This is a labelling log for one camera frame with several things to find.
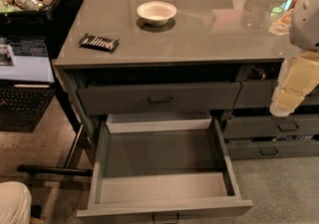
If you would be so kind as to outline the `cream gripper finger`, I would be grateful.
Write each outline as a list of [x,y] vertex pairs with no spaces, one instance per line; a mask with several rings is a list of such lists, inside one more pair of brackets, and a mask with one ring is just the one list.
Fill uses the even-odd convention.
[[270,112],[278,117],[289,116],[319,85],[319,54],[303,51],[298,57],[286,59],[277,82]]

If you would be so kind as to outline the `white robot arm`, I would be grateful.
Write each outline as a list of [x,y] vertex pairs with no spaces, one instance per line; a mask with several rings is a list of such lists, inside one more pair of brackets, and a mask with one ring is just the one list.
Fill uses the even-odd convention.
[[290,43],[301,49],[282,65],[270,105],[278,117],[289,116],[319,85],[319,0],[298,0],[289,25]]

